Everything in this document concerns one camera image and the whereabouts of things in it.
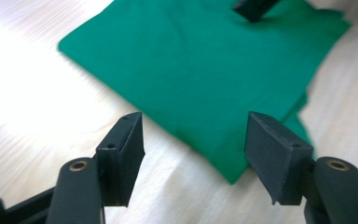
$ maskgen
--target wooden table surface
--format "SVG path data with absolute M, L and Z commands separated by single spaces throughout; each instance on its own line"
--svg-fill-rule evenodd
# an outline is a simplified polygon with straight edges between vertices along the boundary
M 91 157 L 121 116 L 137 111 L 57 50 L 111 0 L 0 0 L 0 197 L 6 207 L 55 185 L 61 166 Z M 314 0 L 352 27 L 321 64 L 301 111 L 318 156 L 358 167 L 358 0 Z M 107 223 L 305 223 L 303 205 L 271 205 L 252 170 L 230 186 L 144 116 L 146 156 L 129 208 Z

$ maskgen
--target folded fabric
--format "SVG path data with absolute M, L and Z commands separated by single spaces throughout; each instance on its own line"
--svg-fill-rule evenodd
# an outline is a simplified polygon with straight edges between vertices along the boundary
M 234 183 L 248 165 L 248 111 L 306 138 L 296 113 L 318 64 L 349 25 L 282 0 L 250 23 L 228 0 L 115 0 L 59 50 L 205 156 Z

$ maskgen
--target green napkin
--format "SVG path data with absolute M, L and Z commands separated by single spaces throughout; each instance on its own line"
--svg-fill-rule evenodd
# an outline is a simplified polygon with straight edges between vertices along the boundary
M 305 89 L 349 27 L 302 0 L 282 0 L 258 23 L 234 3 L 116 0 L 59 49 L 234 183 L 248 165 L 248 111 L 306 137 L 296 117 Z

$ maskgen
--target green cloth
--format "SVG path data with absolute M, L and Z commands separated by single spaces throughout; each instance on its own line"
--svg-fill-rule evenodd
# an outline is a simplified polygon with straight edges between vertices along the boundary
M 234 183 L 248 165 L 248 111 L 306 137 L 296 117 L 305 89 L 349 27 L 340 13 L 302 0 L 282 0 L 258 23 L 234 4 L 116 0 L 59 49 Z

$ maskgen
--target black object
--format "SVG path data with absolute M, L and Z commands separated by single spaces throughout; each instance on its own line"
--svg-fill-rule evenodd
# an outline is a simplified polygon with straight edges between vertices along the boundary
M 260 21 L 260 18 L 269 11 L 279 0 L 239 0 L 233 10 L 250 22 Z
M 311 158 L 313 148 L 276 119 L 249 113 L 245 154 L 272 203 L 307 199 L 307 223 L 358 223 L 358 169 L 337 158 Z
M 128 206 L 145 155 L 142 114 L 122 117 L 93 158 L 68 161 L 57 186 L 5 210 L 0 224 L 104 223 L 104 206 Z

